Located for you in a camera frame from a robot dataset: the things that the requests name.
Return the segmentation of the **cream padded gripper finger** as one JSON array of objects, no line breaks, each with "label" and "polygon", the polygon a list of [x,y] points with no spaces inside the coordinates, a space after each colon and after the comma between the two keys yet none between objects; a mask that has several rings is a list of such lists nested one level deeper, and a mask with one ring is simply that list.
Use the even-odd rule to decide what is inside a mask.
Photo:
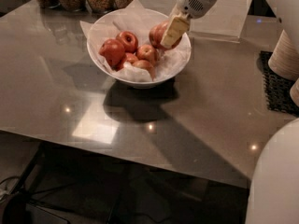
[{"label": "cream padded gripper finger", "polygon": [[172,10],[171,10],[169,16],[170,16],[170,17],[176,17],[176,16],[178,16],[179,14],[180,14],[180,10],[179,10],[179,8],[178,8],[178,5],[174,5],[174,7],[172,8]]},{"label": "cream padded gripper finger", "polygon": [[166,49],[171,49],[189,29],[190,20],[187,14],[172,15],[160,44]]}]

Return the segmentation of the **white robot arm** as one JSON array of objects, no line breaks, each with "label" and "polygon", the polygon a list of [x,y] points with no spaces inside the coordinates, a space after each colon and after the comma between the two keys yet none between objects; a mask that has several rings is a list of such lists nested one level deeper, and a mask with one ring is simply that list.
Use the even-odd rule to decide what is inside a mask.
[{"label": "white robot arm", "polygon": [[[218,0],[177,0],[161,44],[170,49],[190,30],[190,20],[204,17]],[[296,50],[299,50],[299,0],[266,0]]]}]

